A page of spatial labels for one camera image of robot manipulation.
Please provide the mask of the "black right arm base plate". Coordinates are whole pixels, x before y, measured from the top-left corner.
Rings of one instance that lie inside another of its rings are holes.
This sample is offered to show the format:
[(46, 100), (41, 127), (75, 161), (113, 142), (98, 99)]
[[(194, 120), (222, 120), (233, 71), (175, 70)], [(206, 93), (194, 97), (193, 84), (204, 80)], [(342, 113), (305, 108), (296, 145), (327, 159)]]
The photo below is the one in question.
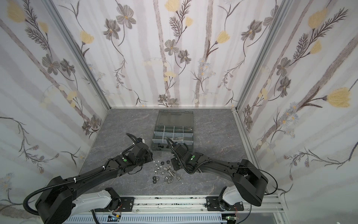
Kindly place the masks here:
[(230, 205), (223, 199), (219, 199), (219, 197), (206, 197), (204, 206), (207, 208), (207, 211), (244, 211), (242, 202)]

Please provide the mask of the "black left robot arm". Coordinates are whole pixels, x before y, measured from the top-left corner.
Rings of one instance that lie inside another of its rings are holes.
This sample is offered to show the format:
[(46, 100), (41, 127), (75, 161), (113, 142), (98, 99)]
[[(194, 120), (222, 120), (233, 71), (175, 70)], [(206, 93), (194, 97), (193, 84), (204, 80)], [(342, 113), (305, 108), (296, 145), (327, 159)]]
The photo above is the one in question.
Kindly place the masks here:
[(62, 224), (73, 214), (76, 208), (75, 200), (82, 194), (151, 162), (153, 153), (143, 139), (130, 133), (127, 136), (132, 140), (132, 145), (120, 155), (82, 175), (66, 179), (61, 176), (53, 178), (46, 187), (25, 197), (22, 203), (24, 210), (40, 216), (45, 224)]

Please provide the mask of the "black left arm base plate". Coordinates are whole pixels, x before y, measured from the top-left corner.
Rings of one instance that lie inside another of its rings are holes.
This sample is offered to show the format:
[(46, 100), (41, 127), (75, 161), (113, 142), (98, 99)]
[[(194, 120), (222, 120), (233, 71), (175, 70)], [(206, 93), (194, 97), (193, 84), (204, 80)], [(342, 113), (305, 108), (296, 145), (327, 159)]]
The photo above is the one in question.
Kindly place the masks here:
[(134, 197), (121, 197), (120, 198), (120, 212), (132, 212), (134, 206)]

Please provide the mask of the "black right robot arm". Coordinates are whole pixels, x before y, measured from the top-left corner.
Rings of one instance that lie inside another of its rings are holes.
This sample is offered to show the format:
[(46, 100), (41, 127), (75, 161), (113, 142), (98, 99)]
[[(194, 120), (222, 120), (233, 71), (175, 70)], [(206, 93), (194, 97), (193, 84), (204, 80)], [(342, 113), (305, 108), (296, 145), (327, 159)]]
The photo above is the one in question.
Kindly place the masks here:
[(267, 177), (250, 161), (227, 162), (213, 159), (202, 153), (189, 152), (183, 143), (166, 138), (174, 156), (172, 159), (175, 170), (183, 169), (188, 174), (197, 172), (211, 173), (230, 180), (242, 199), (254, 206), (261, 206), (268, 184)]

